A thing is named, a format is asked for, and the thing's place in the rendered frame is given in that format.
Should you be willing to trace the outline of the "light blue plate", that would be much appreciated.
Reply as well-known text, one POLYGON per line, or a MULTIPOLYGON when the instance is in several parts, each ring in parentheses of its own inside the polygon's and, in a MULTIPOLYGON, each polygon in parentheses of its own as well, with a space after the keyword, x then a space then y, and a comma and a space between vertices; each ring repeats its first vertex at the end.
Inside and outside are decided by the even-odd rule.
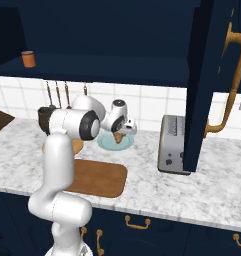
POLYGON ((98 146, 107 151, 123 151, 130 148, 134 143, 132 135, 125 135, 122 141, 117 144, 111 132, 101 132, 97 137, 98 146))

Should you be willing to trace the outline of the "navy drawer front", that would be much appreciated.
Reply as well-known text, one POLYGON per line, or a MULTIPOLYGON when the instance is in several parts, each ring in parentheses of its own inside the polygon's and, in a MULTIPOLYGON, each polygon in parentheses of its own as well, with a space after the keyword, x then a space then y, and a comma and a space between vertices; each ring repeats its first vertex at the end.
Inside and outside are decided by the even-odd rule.
POLYGON ((190 225, 93 208, 91 229, 103 231, 103 256, 184 256, 190 225))
POLYGON ((184 256, 241 256, 241 246, 233 239, 241 232, 192 225, 184 256))

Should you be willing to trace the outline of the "orange jam jar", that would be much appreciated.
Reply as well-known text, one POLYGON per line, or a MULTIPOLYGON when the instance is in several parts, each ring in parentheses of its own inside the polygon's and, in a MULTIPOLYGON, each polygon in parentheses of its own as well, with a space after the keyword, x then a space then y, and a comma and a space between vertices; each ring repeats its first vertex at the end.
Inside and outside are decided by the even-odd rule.
POLYGON ((34 52, 31 50, 23 51, 21 53, 23 65, 26 68, 33 68, 36 66, 35 56, 34 52))

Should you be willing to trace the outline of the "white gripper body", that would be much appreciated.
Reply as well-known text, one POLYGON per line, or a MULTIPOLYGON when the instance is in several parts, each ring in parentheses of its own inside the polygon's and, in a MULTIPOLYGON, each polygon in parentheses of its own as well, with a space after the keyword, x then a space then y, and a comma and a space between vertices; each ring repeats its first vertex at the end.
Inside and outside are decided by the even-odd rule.
POLYGON ((120 132, 123 134, 135 135, 137 133, 137 124, 133 118, 128 118, 123 124, 120 132))

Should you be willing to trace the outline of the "orange round pastry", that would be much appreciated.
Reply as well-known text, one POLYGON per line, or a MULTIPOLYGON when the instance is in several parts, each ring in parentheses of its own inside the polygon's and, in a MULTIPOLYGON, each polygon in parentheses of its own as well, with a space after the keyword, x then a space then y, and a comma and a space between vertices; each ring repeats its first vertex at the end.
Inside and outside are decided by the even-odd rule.
POLYGON ((42 152, 55 156, 75 155, 83 149, 84 142, 79 139, 48 139, 42 146, 42 152))

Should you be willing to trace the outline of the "navy base cupboard door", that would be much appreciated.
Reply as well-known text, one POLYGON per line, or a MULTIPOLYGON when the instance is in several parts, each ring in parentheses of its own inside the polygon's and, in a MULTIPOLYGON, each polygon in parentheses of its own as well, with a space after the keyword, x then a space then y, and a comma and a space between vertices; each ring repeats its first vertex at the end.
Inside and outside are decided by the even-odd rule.
POLYGON ((52 247, 52 223, 32 215, 28 200, 0 192, 0 256, 44 256, 52 247))

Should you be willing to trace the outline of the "dark brown pot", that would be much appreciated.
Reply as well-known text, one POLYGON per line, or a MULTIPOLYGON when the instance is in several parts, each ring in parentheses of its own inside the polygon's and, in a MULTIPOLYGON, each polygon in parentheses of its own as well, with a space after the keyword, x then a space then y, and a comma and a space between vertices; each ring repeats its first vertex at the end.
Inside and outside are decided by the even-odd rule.
POLYGON ((38 109, 38 124, 43 132, 49 134, 49 119, 52 110, 49 107, 40 107, 38 109))

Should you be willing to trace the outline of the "silver toaster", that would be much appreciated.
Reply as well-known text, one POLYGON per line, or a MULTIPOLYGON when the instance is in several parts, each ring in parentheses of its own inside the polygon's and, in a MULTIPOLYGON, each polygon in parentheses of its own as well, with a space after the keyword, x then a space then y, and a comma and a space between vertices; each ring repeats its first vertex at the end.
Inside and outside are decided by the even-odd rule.
POLYGON ((160 172, 189 175, 183 169, 185 117, 164 115, 161 123, 157 168, 160 172))

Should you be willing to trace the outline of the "brown wooden cutting board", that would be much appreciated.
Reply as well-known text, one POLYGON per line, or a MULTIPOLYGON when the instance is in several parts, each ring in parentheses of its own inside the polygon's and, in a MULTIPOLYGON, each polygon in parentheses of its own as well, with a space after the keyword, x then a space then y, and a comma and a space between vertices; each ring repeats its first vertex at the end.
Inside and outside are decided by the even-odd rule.
POLYGON ((76 159, 69 192, 116 198, 124 190, 127 168, 121 164, 76 159))

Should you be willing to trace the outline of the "navy wall cabinet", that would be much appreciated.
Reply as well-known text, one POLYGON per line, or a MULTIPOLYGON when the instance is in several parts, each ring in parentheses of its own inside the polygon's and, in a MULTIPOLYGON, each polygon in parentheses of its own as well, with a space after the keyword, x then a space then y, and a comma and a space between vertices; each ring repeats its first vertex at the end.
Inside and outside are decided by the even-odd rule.
POLYGON ((184 87, 200 0, 0 0, 0 76, 184 87), (34 52, 26 68, 21 53, 34 52))

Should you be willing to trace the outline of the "navy cabinet door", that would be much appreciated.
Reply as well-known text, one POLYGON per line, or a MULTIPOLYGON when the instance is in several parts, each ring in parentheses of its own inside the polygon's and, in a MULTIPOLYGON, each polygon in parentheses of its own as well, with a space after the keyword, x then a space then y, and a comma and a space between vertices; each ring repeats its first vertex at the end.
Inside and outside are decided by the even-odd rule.
POLYGON ((188 51, 189 80, 183 168, 195 172, 214 92, 231 89, 241 47, 223 52, 229 23, 239 31, 239 0, 201 0, 194 11, 188 51))

